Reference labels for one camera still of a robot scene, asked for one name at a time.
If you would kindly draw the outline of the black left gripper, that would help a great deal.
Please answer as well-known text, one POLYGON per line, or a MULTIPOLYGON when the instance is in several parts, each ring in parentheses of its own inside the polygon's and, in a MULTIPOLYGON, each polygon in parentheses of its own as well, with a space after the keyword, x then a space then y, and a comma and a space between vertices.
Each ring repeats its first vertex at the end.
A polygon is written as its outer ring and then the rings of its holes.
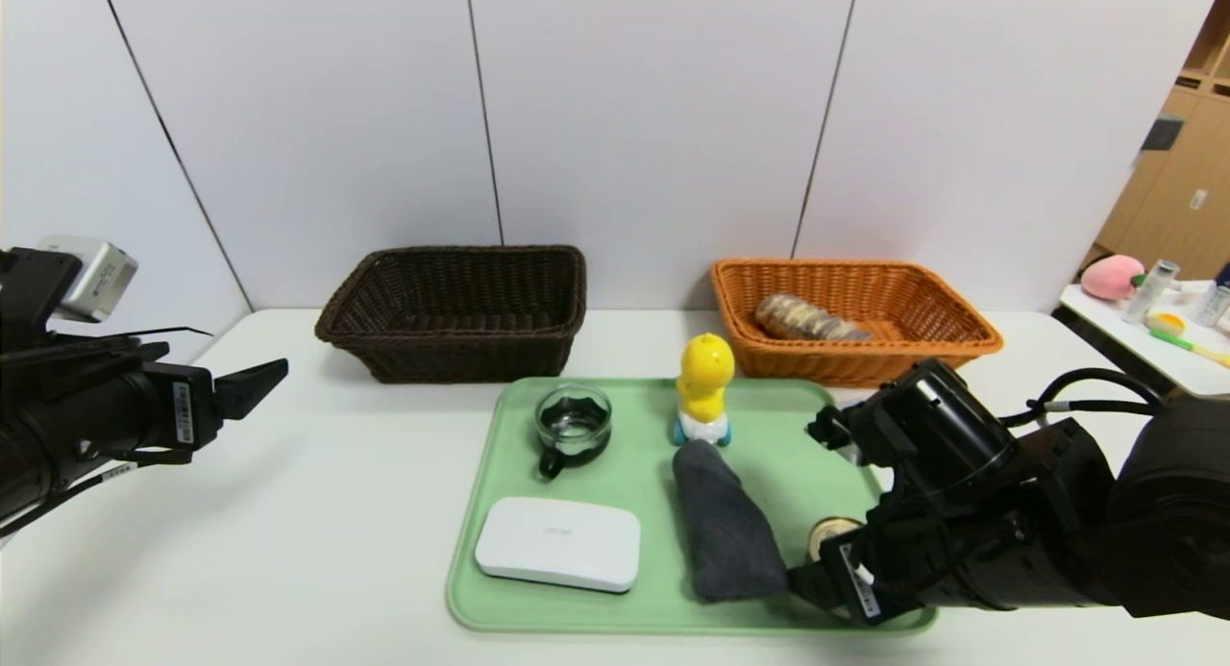
POLYGON ((66 395, 66 463, 187 465, 193 453, 216 437, 216 419, 246 419, 280 385, 288 369, 288 359, 272 359, 212 384, 210 372, 189 364, 91 364, 81 384, 66 395))

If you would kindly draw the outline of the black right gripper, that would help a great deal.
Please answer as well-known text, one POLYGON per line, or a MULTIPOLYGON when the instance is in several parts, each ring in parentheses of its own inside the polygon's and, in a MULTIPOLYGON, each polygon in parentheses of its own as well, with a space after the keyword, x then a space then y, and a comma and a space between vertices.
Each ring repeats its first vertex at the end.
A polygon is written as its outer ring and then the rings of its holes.
POLYGON ((860 627, 879 627, 910 612, 970 607, 956 582, 957 566, 972 547, 958 536, 972 523, 975 518, 968 516, 895 515, 866 533, 857 520, 825 517, 819 521, 819 563, 788 569, 788 590, 860 627))

